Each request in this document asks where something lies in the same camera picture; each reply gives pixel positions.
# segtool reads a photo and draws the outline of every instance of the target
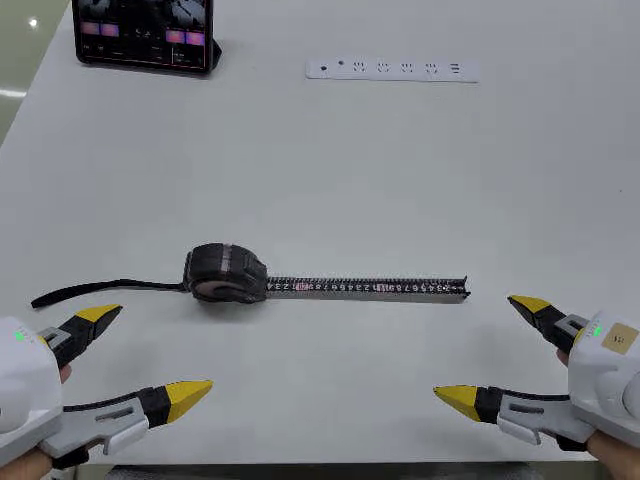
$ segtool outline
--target white table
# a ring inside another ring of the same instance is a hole
[[[506,302],[635,318],[640,42],[632,1],[221,0],[205,80],[88,68],[62,21],[0,151],[0,304],[34,328],[122,303],[68,403],[216,386],[121,463],[586,458],[476,425],[439,384],[566,391]],[[481,84],[309,81],[307,58],[464,60]],[[206,242],[272,273],[469,274],[463,305],[274,300],[205,307],[112,291],[178,281]]]

